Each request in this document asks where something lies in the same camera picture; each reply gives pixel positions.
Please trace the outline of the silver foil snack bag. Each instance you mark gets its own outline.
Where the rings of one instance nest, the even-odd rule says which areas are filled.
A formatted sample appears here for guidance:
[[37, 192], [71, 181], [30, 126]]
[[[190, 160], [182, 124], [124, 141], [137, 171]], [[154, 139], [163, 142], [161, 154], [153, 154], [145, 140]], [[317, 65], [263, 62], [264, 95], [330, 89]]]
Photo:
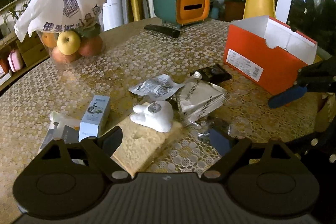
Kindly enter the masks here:
[[174, 96], [184, 126], [208, 116], [230, 98], [224, 88], [201, 79], [187, 81]]

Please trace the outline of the green white tissue pack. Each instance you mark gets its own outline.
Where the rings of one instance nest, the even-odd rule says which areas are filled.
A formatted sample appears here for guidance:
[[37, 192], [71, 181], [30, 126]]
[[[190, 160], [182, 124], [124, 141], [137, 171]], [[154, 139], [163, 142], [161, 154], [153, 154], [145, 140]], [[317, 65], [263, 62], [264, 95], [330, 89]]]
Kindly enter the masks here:
[[56, 111], [52, 111], [49, 118], [51, 123], [38, 153], [52, 140], [63, 139], [66, 144], [79, 142], [80, 120], [65, 116]]

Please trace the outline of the yellow apple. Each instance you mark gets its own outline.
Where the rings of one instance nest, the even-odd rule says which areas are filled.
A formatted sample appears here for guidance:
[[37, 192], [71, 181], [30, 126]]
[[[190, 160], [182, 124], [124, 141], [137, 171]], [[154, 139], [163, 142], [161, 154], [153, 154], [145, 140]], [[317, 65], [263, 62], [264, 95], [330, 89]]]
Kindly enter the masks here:
[[74, 31], [62, 32], [57, 39], [58, 50], [64, 55], [72, 55], [80, 48], [81, 39]]

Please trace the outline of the silver printed sachet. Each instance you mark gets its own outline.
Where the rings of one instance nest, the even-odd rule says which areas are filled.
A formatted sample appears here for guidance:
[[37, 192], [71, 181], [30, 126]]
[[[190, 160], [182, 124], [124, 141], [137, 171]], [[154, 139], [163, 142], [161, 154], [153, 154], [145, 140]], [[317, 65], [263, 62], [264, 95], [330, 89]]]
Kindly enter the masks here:
[[164, 101], [184, 86], [184, 83], [175, 83], [170, 76], [163, 74], [132, 86], [129, 91], [138, 96], [147, 96], [151, 101]]

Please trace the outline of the orange teal tissue box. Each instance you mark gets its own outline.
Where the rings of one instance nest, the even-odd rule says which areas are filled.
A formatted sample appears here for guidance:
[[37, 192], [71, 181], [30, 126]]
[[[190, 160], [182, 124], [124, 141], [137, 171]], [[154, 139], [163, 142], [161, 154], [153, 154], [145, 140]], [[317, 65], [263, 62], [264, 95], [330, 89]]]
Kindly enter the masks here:
[[210, 0], [153, 0], [154, 13], [163, 23], [182, 27], [208, 18]]

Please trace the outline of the white rabbit figurine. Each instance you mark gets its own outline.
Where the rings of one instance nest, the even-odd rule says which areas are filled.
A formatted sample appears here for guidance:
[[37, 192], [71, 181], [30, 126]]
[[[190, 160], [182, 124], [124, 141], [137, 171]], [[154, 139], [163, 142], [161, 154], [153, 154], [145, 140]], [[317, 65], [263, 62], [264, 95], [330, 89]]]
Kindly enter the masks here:
[[173, 125], [173, 107], [167, 101], [144, 103], [133, 107], [130, 120], [136, 124], [167, 133]]

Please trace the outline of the pink small case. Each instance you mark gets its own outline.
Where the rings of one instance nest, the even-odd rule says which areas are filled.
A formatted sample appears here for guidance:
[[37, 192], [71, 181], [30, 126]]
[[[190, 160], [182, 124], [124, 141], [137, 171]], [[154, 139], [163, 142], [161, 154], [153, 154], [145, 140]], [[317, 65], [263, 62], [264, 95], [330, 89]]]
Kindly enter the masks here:
[[23, 68], [23, 59], [18, 50], [12, 50], [7, 58], [10, 69], [13, 72], [20, 71]]

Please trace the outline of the black glossy snack packet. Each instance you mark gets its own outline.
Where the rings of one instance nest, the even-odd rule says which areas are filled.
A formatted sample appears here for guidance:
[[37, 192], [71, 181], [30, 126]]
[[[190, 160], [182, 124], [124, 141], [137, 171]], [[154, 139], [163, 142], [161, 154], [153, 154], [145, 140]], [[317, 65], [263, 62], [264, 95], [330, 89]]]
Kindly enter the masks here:
[[190, 73], [190, 76], [195, 76], [202, 79], [203, 81], [207, 81], [216, 85], [232, 79], [232, 76], [219, 64], [193, 71]]

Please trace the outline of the red shoe box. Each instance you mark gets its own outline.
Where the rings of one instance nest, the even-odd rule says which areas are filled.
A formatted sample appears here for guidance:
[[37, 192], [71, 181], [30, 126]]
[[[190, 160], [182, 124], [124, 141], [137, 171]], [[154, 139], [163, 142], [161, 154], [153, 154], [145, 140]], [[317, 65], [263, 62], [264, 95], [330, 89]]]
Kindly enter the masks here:
[[317, 42], [270, 16], [230, 23], [223, 61], [272, 95], [290, 88], [312, 65]]

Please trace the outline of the black remote control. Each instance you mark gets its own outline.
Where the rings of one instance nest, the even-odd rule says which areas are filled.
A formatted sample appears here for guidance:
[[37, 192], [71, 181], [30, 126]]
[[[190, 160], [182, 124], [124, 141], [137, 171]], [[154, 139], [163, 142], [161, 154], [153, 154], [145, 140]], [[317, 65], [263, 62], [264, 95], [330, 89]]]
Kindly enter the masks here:
[[180, 36], [180, 31], [179, 30], [175, 30], [173, 28], [169, 28], [169, 27], [164, 27], [164, 26], [157, 26], [157, 25], [153, 25], [153, 24], [148, 24], [146, 26], [144, 26], [145, 30], [150, 30], [150, 31], [155, 31], [167, 36], [170, 36], [172, 38], [178, 38]]

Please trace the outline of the red apple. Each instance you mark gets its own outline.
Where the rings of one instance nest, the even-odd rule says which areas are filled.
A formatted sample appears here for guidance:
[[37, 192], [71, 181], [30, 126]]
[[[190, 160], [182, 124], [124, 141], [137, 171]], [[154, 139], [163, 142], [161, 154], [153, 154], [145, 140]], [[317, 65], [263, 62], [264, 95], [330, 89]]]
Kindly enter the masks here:
[[98, 55], [103, 48], [103, 40], [100, 36], [84, 38], [78, 53], [84, 57], [92, 57]]

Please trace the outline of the light blue small box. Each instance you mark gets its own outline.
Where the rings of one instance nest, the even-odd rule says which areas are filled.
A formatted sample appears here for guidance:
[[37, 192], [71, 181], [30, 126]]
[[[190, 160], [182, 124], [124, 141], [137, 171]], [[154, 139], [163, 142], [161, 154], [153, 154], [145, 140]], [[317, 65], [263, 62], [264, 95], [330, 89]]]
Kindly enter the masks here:
[[110, 97], [95, 95], [86, 109], [79, 127], [79, 141], [87, 137], [98, 137], [110, 112]]

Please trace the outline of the blue plastic wrapper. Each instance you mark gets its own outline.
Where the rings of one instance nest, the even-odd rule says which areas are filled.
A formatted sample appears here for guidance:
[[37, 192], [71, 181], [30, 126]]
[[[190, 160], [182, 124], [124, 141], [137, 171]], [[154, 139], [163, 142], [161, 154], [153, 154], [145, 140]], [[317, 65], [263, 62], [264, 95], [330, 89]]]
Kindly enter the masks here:
[[230, 125], [223, 119], [207, 117], [200, 123], [198, 140], [211, 145], [220, 156], [224, 156], [232, 148], [230, 130]]

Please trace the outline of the white plastic fruit bag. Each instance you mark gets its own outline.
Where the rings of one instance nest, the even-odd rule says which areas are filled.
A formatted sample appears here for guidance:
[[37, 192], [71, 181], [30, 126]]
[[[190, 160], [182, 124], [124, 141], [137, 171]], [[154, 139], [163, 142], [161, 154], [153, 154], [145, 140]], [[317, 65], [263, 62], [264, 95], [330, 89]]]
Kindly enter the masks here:
[[23, 41], [33, 32], [59, 34], [94, 25], [106, 0], [31, 0], [14, 30]]

